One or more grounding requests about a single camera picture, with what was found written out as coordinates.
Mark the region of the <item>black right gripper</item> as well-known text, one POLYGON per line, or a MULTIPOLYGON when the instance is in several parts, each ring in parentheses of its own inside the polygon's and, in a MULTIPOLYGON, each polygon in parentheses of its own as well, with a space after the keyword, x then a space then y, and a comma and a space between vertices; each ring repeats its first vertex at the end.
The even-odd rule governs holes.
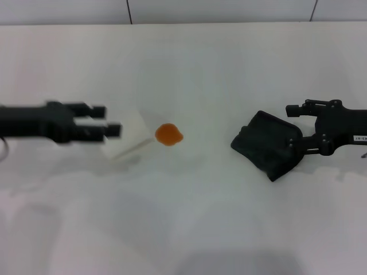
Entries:
POLYGON ((315 134, 289 139, 288 146, 301 155, 332 155, 345 145, 366 145, 366 110, 353 110, 341 100, 307 99, 302 105, 287 105, 287 116, 317 116, 315 134))

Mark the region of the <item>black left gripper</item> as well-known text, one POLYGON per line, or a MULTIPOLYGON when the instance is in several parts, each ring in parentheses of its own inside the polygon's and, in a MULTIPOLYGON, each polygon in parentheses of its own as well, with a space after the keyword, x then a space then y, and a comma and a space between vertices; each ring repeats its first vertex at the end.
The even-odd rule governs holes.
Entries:
POLYGON ((78 142, 104 142, 119 138, 121 124, 77 125, 74 117, 105 119, 105 106, 86 103, 51 102, 31 107, 1 107, 2 138, 47 138, 55 143, 70 143, 75 134, 78 142))

